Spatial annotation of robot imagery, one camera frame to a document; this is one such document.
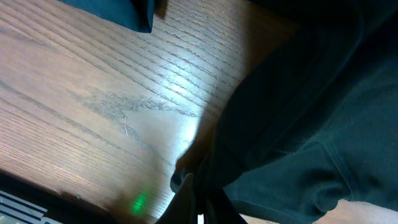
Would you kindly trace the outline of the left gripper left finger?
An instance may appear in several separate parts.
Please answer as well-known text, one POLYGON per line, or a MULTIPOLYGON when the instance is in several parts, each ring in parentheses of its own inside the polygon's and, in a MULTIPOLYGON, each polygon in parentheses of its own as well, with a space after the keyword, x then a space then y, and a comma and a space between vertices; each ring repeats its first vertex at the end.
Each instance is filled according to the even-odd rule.
POLYGON ((197 224, 194 175, 187 174, 169 206, 155 224, 197 224))

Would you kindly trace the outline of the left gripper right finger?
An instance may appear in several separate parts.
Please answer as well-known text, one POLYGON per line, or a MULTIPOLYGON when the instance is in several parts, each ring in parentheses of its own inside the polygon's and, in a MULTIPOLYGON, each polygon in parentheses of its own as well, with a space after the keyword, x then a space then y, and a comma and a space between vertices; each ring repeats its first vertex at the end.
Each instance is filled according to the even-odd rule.
POLYGON ((204 224, 247 224, 222 189, 206 197, 204 221, 204 224))

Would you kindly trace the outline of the black Sydro t-shirt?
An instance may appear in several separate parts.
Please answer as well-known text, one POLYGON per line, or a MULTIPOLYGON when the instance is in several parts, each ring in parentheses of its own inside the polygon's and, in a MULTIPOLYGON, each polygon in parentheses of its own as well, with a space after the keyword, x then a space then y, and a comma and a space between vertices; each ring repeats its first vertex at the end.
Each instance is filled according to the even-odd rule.
POLYGON ((196 210, 313 223, 340 200, 397 210, 397 1, 260 1, 300 29, 235 89, 215 130, 177 163, 196 210))

